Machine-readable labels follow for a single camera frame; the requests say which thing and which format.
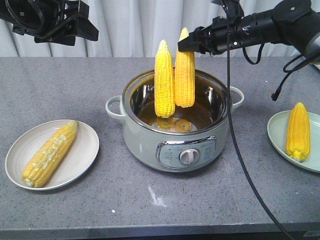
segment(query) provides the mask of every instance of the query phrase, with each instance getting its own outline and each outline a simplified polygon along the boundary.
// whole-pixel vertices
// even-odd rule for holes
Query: pot rim
[[[160,134],[165,134],[165,135],[174,135],[174,136],[192,136],[192,135],[198,135],[198,134],[202,134],[205,132],[208,132],[212,129],[215,129],[217,127],[219,127],[220,125],[224,124],[225,121],[228,119],[228,115],[227,115],[227,99],[225,102],[225,107],[222,111],[222,115],[218,118],[217,121],[213,122],[212,124],[195,130],[195,131],[190,131],[190,132],[172,132],[172,131],[165,131],[165,130],[161,130],[159,128],[155,128],[152,127],[150,125],[148,125],[147,123],[143,122],[142,120],[140,120],[136,114],[133,112],[131,105],[130,105],[130,101],[131,101],[131,95],[132,93],[141,86],[141,84],[137,84],[137,80],[141,79],[143,76],[154,76],[155,70],[149,70],[146,72],[143,72],[137,76],[135,76],[134,78],[132,78],[129,83],[125,86],[123,92],[122,92],[122,96],[121,96],[121,100],[122,100],[122,106],[124,111],[126,112],[126,114],[131,118],[132,121],[136,122],[137,124],[139,124],[140,126],[142,126],[143,128],[152,131],[152,132],[156,132],[156,133],[160,133]],[[200,75],[203,76],[209,80],[213,80],[212,83],[217,82],[218,85],[215,85],[216,87],[218,87],[220,90],[222,90],[223,92],[225,92],[225,94],[227,94],[227,87],[225,86],[225,84],[223,84],[223,82],[221,80],[219,80],[218,78],[216,78],[215,76],[206,73],[204,71],[195,69],[195,74],[196,75]]]

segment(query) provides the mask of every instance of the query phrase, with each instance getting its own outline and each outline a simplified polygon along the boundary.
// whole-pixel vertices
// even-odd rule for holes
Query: electric cooking pot
[[[165,172],[188,172],[208,165],[222,152],[229,132],[226,86],[196,69],[194,105],[176,106],[172,117],[159,118],[154,109],[154,74],[151,70],[136,76],[122,95],[108,99],[107,114],[122,123],[127,147],[144,164]],[[240,96],[231,105],[233,112],[245,97],[236,87],[230,90]],[[119,113],[110,108],[114,102],[119,102]],[[181,121],[189,127],[176,131],[173,126]]]

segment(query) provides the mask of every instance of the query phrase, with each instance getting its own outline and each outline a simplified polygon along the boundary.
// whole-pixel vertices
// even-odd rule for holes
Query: yellow corn cob
[[[50,178],[74,141],[78,122],[63,125],[38,150],[22,171],[22,180],[30,187],[40,188]]]
[[[289,157],[303,162],[311,149],[310,119],[303,103],[298,102],[292,109],[286,136],[286,153]]]
[[[159,44],[154,66],[154,110],[158,117],[168,118],[175,113],[174,66],[165,40]]]
[[[189,36],[188,29],[181,31],[179,41]],[[195,53],[176,51],[174,70],[175,104],[182,108],[192,107],[195,103]]]

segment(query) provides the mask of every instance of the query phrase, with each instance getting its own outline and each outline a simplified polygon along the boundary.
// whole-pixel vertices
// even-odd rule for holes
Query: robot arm
[[[99,31],[88,16],[89,6],[81,0],[0,0],[0,19],[12,23],[17,34],[34,36],[36,43],[97,41]]]
[[[294,46],[303,56],[320,51],[320,14],[311,0],[283,0],[274,9],[243,16],[239,0],[212,0],[228,8],[229,49],[273,43]],[[219,55],[227,50],[227,22],[216,17],[207,27],[198,27],[178,43],[179,51]]]

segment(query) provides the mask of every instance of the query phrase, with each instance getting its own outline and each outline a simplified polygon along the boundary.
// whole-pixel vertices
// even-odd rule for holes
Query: black wire
[[[283,71],[286,73],[285,77],[282,79],[280,85],[276,89],[276,91],[271,95],[271,98],[273,101],[276,101],[279,97],[279,94],[282,90],[282,86],[285,83],[285,81],[288,79],[288,77],[295,71],[298,71],[299,69],[302,69],[304,66],[310,64],[313,60],[317,59],[320,57],[320,51],[317,51],[313,54],[311,54],[309,57],[307,57],[305,60],[300,62],[298,65],[296,65],[294,68],[288,70],[288,66],[297,61],[299,58],[301,58],[303,55],[299,55],[295,57],[294,59],[290,60],[286,65],[283,67]]]
[[[252,65],[256,65],[256,64],[260,63],[261,56],[262,56],[262,50],[264,49],[264,46],[265,46],[264,43],[260,45],[256,62],[252,61],[252,60],[249,58],[249,56],[248,56],[248,54],[247,54],[247,51],[246,51],[246,48],[243,47],[243,48],[242,48],[242,52],[243,52],[243,55],[244,55],[245,60],[247,60],[247,61],[248,61],[250,64],[252,64]]]
[[[245,174],[246,179],[248,180],[250,187],[252,188],[256,198],[260,202],[261,206],[265,210],[265,212],[268,214],[268,216],[272,219],[274,224],[285,234],[288,236],[289,239],[295,240],[288,232],[287,230],[280,224],[280,222],[275,218],[275,216],[272,214],[272,212],[269,210],[263,199],[261,198],[260,194],[258,193],[249,173],[246,168],[246,165],[243,161],[243,158],[241,156],[238,143],[236,140],[235,132],[234,132],[234,127],[232,123],[232,117],[231,117],[231,95],[230,95],[230,20],[229,20],[229,12],[225,4],[225,0],[222,0],[223,2],[223,10],[225,11],[226,14],[226,23],[227,23],[227,115],[228,115],[228,120],[229,120],[229,127],[230,127],[230,133],[233,141],[233,145],[235,147],[236,154],[239,158],[241,167],[243,169],[243,172]]]

